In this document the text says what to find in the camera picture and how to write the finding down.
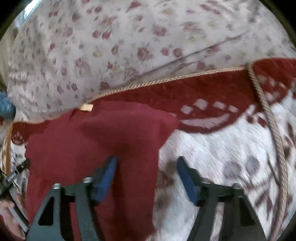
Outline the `left hand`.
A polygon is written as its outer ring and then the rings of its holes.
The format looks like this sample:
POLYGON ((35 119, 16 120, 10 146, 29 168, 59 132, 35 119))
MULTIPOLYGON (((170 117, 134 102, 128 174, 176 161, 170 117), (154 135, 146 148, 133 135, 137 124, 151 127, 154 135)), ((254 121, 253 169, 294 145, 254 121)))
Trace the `left hand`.
POLYGON ((4 223, 13 235, 20 238, 21 240, 25 240, 25 233, 23 232, 19 223, 16 221, 16 219, 10 212, 10 208, 14 208, 14 206, 15 205, 11 201, 1 200, 1 213, 4 217, 4 223))

